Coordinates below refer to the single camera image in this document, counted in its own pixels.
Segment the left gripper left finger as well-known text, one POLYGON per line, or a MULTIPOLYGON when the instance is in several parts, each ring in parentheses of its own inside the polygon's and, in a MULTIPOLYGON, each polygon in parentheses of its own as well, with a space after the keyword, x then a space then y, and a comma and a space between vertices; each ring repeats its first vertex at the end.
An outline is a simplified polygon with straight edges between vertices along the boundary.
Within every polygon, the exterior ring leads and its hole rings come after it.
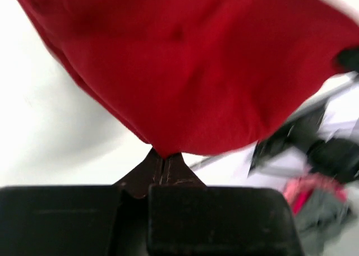
POLYGON ((147 255, 148 189, 163 159, 151 150, 113 185, 1 189, 2 255, 147 255))

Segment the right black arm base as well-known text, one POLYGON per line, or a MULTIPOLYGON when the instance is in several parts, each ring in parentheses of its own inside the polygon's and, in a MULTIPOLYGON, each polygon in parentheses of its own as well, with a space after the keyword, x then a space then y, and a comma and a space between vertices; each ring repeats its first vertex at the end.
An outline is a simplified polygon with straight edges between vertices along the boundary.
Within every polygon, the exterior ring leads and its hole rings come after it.
POLYGON ((249 173, 263 169, 265 161, 294 147, 306 156, 311 173, 323 174, 342 184, 358 181, 358 142, 344 137, 320 137, 324 114, 323 105, 306 111, 257 143, 249 173))

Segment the dark red t-shirt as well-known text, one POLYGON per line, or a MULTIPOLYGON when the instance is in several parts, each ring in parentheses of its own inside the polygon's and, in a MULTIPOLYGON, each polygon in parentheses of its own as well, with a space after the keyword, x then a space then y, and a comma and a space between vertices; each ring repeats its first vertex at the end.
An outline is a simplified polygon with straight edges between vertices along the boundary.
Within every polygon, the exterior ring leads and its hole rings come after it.
POLYGON ((18 0, 72 79, 163 157, 276 131, 358 25, 320 0, 18 0))

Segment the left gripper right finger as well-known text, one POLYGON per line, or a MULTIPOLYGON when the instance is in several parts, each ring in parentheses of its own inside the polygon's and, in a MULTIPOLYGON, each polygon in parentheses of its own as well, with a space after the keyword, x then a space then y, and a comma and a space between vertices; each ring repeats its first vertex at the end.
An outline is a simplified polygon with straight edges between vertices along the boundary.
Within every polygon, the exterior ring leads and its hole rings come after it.
POLYGON ((150 255, 303 255, 292 211, 277 190, 208 187, 180 154, 148 193, 150 255))

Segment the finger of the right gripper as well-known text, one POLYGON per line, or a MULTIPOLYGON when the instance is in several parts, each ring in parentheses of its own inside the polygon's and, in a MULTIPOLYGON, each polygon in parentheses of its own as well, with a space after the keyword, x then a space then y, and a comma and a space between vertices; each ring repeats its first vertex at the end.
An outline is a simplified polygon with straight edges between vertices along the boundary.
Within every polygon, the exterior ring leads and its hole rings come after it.
POLYGON ((337 64, 345 71, 359 70, 359 48, 347 48, 336 56, 337 64))

